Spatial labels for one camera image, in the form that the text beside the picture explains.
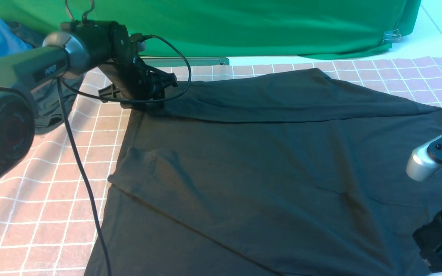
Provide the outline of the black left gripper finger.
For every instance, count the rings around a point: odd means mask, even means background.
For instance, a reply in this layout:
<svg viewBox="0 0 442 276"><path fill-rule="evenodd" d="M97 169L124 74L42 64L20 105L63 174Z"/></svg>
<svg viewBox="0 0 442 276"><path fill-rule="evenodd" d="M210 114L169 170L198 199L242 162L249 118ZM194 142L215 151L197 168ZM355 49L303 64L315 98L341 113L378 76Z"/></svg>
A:
<svg viewBox="0 0 442 276"><path fill-rule="evenodd" d="M174 73L163 71L150 71L149 82L152 90L163 90L170 86L177 87L177 77Z"/></svg>
<svg viewBox="0 0 442 276"><path fill-rule="evenodd" d="M99 89L98 97L102 103L121 102L124 100L121 91L114 84Z"/></svg>

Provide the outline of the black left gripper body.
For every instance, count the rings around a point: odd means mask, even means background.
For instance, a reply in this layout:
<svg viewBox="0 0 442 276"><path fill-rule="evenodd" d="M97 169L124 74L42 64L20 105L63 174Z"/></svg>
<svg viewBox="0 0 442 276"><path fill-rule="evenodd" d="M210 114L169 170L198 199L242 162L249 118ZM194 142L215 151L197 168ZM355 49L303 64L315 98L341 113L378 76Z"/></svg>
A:
<svg viewBox="0 0 442 276"><path fill-rule="evenodd" d="M164 107L164 90L152 90L149 82L149 72L160 69L147 65L140 58L131 64L109 60L98 68L121 91L124 98L119 102L121 107L140 110Z"/></svg>

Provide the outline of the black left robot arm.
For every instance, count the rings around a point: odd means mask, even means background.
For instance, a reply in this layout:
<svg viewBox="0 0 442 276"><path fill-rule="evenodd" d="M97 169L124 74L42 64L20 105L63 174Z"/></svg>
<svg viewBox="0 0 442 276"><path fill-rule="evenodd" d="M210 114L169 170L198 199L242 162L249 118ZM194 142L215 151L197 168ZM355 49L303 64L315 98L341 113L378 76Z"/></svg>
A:
<svg viewBox="0 0 442 276"><path fill-rule="evenodd" d="M97 67L112 82L99 90L99 99L123 105L165 102L165 89L178 86L173 73L139 56L153 35L130 35L116 21L73 21L60 28L40 48L0 57L0 177L29 152L38 117L35 92L51 81Z"/></svg>

